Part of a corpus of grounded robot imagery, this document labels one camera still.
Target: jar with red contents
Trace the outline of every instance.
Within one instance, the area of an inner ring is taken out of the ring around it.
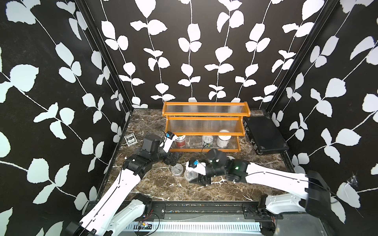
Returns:
[[[182,148],[183,146],[185,146],[185,143],[186,143],[185,139],[186,139],[185,135],[178,136],[177,139],[175,140],[176,146],[178,148]]]

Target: orange wooden frame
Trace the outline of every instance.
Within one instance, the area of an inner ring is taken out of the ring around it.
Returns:
[[[245,106],[245,113],[200,113],[200,112],[167,112],[167,106]],[[241,132],[229,132],[227,135],[236,136],[237,138],[237,149],[219,149],[223,152],[240,152],[240,143],[239,136],[245,135],[243,117],[249,117],[251,115],[251,110],[247,102],[164,102],[162,115],[166,117],[166,129],[165,132],[170,130],[169,120],[235,120],[238,121],[237,125],[240,128]],[[175,135],[192,135],[192,136],[202,136],[202,135],[222,135],[223,132],[175,132]],[[171,148],[172,152],[200,152],[200,151],[209,151],[210,149],[201,149],[201,148]]]
[[[220,113],[220,112],[167,112],[167,106],[244,106],[246,112]],[[247,102],[164,102],[163,116],[247,116],[251,115]]]

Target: black briefcase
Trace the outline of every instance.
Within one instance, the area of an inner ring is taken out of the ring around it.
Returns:
[[[245,133],[257,154],[282,153],[289,150],[289,146],[270,116],[244,117]]]

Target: jar lid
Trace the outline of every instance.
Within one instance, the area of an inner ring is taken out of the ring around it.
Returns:
[[[229,133],[228,130],[220,130],[219,132]],[[231,139],[231,135],[219,135],[218,138],[220,138],[223,141],[227,141]]]
[[[184,140],[185,137],[186,137],[186,135],[180,135],[180,136],[177,137],[176,140],[181,141],[181,140]]]
[[[203,135],[202,136],[202,141],[206,142],[206,143],[210,143],[214,140],[214,137],[211,136],[211,135]]]

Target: clear plastic container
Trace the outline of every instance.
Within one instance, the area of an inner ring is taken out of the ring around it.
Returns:
[[[191,171],[191,170],[186,170],[185,173],[184,173],[184,177],[185,177],[186,181],[189,182],[193,179],[198,178],[198,173]]]
[[[180,176],[182,175],[184,168],[182,165],[176,164],[175,166],[172,167],[171,171],[172,171],[172,175]]]

